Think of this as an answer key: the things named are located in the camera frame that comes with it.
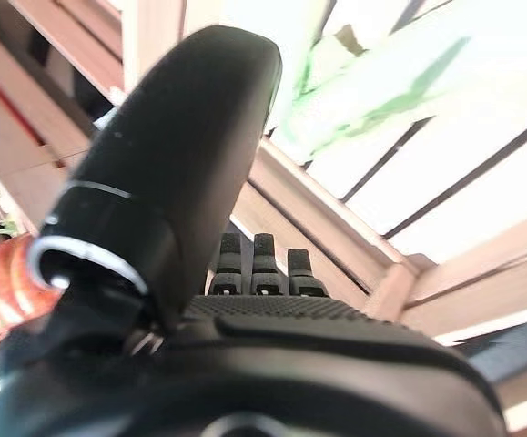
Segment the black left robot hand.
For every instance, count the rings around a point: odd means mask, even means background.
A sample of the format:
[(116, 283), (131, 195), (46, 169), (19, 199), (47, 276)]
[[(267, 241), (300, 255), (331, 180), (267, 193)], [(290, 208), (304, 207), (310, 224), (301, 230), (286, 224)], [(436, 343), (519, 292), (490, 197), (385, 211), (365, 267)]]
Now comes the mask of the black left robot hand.
[(0, 343), (0, 436), (504, 436), (455, 351), (332, 299), (303, 249), (288, 293), (204, 282), (281, 72), (267, 38), (213, 25), (147, 73), (27, 251), (59, 288)]

